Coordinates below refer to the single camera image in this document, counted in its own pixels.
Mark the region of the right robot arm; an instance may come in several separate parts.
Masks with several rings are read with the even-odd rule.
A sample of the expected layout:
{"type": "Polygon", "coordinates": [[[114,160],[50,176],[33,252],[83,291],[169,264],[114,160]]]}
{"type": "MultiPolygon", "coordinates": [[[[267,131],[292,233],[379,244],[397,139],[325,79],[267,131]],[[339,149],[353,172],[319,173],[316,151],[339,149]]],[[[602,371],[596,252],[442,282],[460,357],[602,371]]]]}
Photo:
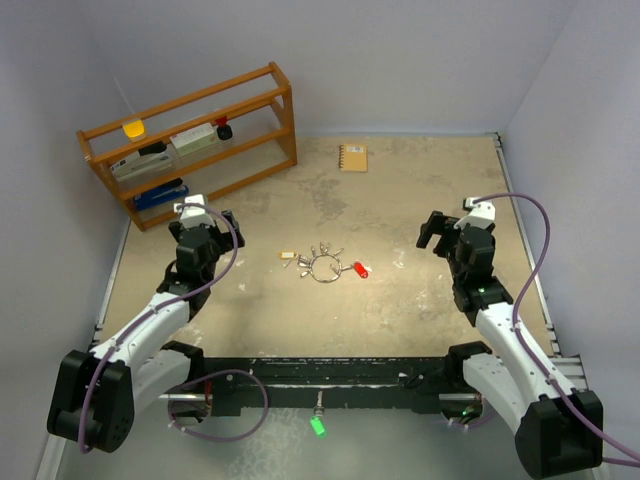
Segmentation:
{"type": "Polygon", "coordinates": [[[451,348],[446,383],[456,391],[472,387],[489,402],[512,431],[531,478],[595,468],[603,461],[603,441],[590,428],[603,425],[602,403],[553,364],[494,275],[494,220],[494,207],[484,204],[462,218],[434,211],[420,227],[417,247],[439,238],[433,252],[449,265],[454,303],[493,349],[451,348]]]}

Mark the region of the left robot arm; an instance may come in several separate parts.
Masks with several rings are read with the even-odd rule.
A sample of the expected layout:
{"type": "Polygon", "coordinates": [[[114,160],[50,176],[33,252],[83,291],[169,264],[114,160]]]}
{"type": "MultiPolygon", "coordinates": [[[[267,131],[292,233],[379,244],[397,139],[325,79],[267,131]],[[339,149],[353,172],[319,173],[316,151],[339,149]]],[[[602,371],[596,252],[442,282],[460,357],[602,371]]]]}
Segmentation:
{"type": "Polygon", "coordinates": [[[117,450],[136,417],[162,394],[177,386],[194,392],[205,382],[201,351],[172,338],[206,305],[245,240],[229,210],[202,206],[197,197],[177,210],[179,219],[168,226],[174,254],[155,290],[143,295],[134,288],[134,303],[126,307],[124,289],[133,283],[118,281],[106,333],[61,360],[47,430],[82,453],[117,450]]]}

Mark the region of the bunch of metal keys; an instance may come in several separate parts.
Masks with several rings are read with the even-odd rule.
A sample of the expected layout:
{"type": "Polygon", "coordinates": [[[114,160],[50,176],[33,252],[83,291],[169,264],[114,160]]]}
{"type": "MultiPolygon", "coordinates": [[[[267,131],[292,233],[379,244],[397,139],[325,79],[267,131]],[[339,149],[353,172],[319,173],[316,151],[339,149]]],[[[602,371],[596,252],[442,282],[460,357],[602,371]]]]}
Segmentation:
{"type": "Polygon", "coordinates": [[[278,259],[285,268],[295,265],[300,279],[313,279],[320,284],[338,281],[346,272],[354,271],[355,265],[341,259],[343,248],[333,250],[329,243],[312,245],[307,254],[294,250],[281,250],[278,259]]]}

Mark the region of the red key tag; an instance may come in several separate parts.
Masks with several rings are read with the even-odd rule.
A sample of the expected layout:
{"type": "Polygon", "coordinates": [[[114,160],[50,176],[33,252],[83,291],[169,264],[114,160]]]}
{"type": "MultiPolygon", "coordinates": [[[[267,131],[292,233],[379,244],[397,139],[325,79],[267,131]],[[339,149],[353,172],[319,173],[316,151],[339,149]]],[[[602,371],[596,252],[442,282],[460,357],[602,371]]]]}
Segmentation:
{"type": "Polygon", "coordinates": [[[369,271],[360,262],[354,262],[353,269],[362,279],[366,279],[369,276],[369,271]]]}

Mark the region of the yellow key tag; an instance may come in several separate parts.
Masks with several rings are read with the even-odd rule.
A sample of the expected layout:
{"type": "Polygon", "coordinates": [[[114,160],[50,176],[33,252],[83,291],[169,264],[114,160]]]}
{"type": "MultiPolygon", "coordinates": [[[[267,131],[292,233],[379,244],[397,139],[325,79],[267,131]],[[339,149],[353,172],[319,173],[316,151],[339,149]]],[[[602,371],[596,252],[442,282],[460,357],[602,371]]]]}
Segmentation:
{"type": "Polygon", "coordinates": [[[294,259],[297,256],[297,253],[294,251],[281,251],[278,256],[281,260],[289,260],[294,259]]]}

